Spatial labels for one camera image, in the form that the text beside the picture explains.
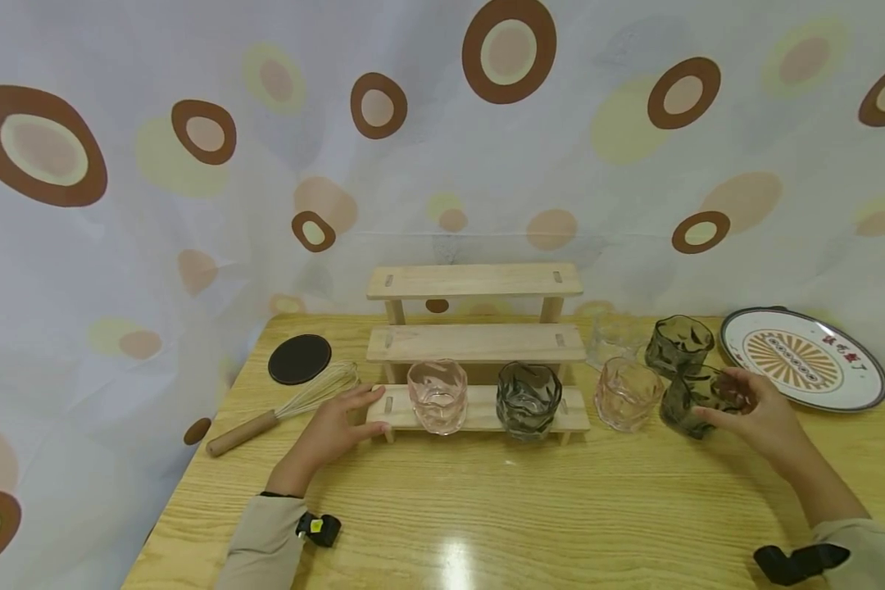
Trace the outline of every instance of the white plate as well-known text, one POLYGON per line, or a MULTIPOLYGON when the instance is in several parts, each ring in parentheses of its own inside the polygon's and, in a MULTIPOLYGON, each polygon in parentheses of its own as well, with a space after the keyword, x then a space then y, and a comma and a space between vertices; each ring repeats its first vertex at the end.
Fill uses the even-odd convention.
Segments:
POLYGON ((784 308, 724 318, 721 344, 735 364, 770 377, 784 396, 821 410, 862 411, 885 398, 885 372, 850 336, 784 308))

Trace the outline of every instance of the black coaster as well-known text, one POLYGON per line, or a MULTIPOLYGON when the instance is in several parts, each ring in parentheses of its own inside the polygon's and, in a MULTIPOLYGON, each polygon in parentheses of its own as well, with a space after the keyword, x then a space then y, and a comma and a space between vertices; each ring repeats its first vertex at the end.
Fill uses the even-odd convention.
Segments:
POLYGON ((269 356, 269 375, 282 385, 311 381, 331 362, 331 344, 317 334, 302 334, 282 342, 269 356))

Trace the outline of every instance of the wooden display stand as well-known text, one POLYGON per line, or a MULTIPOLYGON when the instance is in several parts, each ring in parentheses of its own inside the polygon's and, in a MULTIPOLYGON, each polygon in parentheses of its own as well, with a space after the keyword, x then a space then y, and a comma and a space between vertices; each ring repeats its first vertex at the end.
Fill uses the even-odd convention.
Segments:
MULTIPOLYGON (((406 372, 413 362, 453 359, 466 364, 511 361, 552 365, 561 380, 571 362, 586 360, 577 327, 558 324, 565 297, 583 293, 569 262, 532 265, 386 266, 374 270, 367 298, 384 301, 387 327, 374 328, 367 361, 381 362, 387 375, 386 395, 370 406, 368 421, 387 421, 394 429, 423 429, 406 391, 406 372), (543 297, 540 324, 407 325, 404 299, 449 299, 499 296, 543 297)), ((496 387, 470 385, 469 409, 462 430, 501 430, 496 416, 496 387)), ((553 433, 567 443, 571 433, 590 429, 578 389, 563 392, 553 433)), ((393 433, 387 434, 393 441, 393 433)))

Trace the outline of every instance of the wooden step shelf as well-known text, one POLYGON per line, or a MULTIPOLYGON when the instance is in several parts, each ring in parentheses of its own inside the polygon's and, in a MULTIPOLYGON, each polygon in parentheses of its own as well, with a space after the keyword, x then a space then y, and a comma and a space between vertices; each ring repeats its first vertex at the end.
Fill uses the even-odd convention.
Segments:
MULTIPOLYGON (((391 431, 385 434, 387 442, 394 440, 394 430, 423 430, 416 419, 410 392, 406 385, 386 385, 387 392, 367 411, 368 422, 387 422, 391 431)), ((469 405, 460 433, 498 433, 503 431, 496 413, 496 385, 469 385, 466 391, 469 405)), ((561 445, 566 445, 572 433, 586 433, 590 418, 583 395, 571 387, 563 390, 563 397, 551 424, 551 434, 558 435, 561 445)))
POLYGON ((367 286, 367 298, 384 301, 392 325, 403 325, 405 299, 500 296, 543 297, 541 321, 557 322, 563 298, 583 293, 577 267, 570 262, 528 265, 379 266, 367 286))
POLYGON ((574 324, 380 325, 370 331, 367 346, 367 361, 387 365, 391 384, 405 383, 408 365, 419 361, 561 365, 586 358, 574 324))

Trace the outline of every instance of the plate rim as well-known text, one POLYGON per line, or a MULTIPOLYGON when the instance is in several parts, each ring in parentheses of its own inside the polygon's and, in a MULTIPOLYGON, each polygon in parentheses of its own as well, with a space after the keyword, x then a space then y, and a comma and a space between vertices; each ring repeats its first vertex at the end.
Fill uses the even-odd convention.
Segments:
POLYGON ((749 306, 749 308, 742 308, 740 310, 732 311, 726 317, 724 317, 724 320, 721 322, 721 330, 719 331, 719 334, 718 334, 719 340, 721 341, 721 349, 724 350, 724 354, 727 355, 728 359, 730 359, 736 367, 743 368, 742 365, 740 364, 740 362, 738 362, 737 359, 734 358, 734 355, 728 351, 728 347, 726 346, 726 344, 724 344, 724 331, 728 328, 728 324, 734 318, 739 317, 740 315, 745 315, 746 313, 752 313, 754 311, 769 311, 772 313, 783 313, 783 315, 794 315, 796 317, 799 317, 799 318, 802 318, 805 320, 809 320, 810 322, 815 322, 816 324, 820 324, 823 327, 825 327, 826 329, 831 329, 835 334, 839 334, 840 336, 845 338, 845 340, 847 340, 848 342, 855 344, 855 346, 857 346, 862 352, 864 352, 867 356, 869 356, 869 359, 871 359, 872 364, 875 365, 876 371, 878 372, 878 377, 882 379, 882 391, 878 392, 878 397, 876 397, 869 404, 866 404, 864 406, 858 406, 856 408, 851 408, 851 409, 832 408, 832 407, 828 407, 828 406, 821 406, 821 405, 817 405, 814 403, 804 402, 804 400, 802 400, 802 399, 797 399, 795 397, 788 396, 783 391, 780 391, 780 395, 784 396, 786 399, 789 399, 790 402, 795 402, 795 403, 801 404, 802 406, 807 406, 809 408, 815 408, 816 410, 834 411, 834 412, 836 412, 836 414, 858 414, 858 412, 860 412, 860 411, 871 410, 872 408, 875 408, 878 404, 881 404, 882 402, 884 402, 884 400, 885 400, 885 370, 884 370, 884 368, 882 368, 881 362, 878 362, 878 359, 875 358, 875 355, 873 355, 871 352, 869 352, 868 348, 861 346, 861 344, 859 343, 858 340, 856 340, 852 336, 846 334, 845 331, 842 331, 839 328, 836 328, 835 325, 832 325, 829 322, 823 322, 821 319, 815 318, 811 315, 807 315, 806 313, 800 313, 799 311, 793 311, 793 310, 787 309, 787 308, 785 308, 785 306, 780 306, 780 305, 749 306))

